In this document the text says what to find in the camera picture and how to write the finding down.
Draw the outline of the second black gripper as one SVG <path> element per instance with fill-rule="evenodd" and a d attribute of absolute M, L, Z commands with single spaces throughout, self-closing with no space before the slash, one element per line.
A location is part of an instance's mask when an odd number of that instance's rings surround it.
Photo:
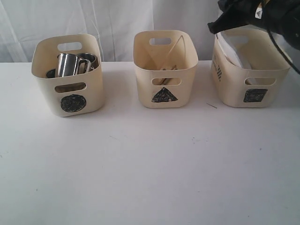
<path fill-rule="evenodd" d="M 217 3 L 222 14 L 216 21 L 208 23 L 212 34 L 257 23 L 255 12 L 259 0 L 219 0 Z"/>

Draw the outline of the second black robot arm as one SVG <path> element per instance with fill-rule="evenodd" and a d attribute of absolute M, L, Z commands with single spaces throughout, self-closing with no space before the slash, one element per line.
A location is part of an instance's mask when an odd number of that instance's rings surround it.
<path fill-rule="evenodd" d="M 281 35 L 294 49 L 300 49 L 300 2 L 298 0 L 219 0 L 222 14 L 208 23 L 211 33 L 246 25 L 269 29 Z"/>

